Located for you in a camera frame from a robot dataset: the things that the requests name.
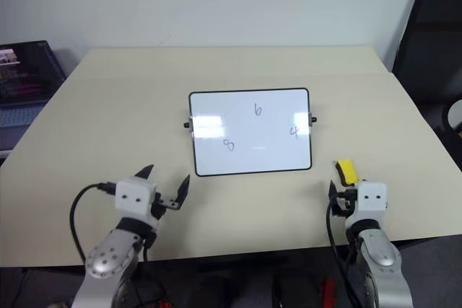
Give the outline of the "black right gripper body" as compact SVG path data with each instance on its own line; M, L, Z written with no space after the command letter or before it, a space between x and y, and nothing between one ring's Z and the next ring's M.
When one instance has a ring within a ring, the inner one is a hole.
M331 214L338 217L349 217L354 212L354 205L357 201L357 189L348 188L338 191L338 198L331 201Z

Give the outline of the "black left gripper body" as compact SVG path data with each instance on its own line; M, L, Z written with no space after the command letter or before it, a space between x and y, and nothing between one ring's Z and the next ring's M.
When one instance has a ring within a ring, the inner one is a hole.
M166 213L166 210L178 210L180 208L180 202L176 200L163 200L160 193L154 194L154 201L151 205L151 215L160 220Z

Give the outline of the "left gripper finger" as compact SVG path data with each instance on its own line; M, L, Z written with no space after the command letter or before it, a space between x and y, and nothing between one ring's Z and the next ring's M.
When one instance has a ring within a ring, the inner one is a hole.
M134 175L134 177L137 177L143 180L148 180L153 168L154 168L153 164L147 165L146 167L143 167L140 171L138 171Z
M177 198L175 199L176 203L183 203L188 195L188 189L190 185L191 176L188 175L183 182L181 183L180 187L178 188Z

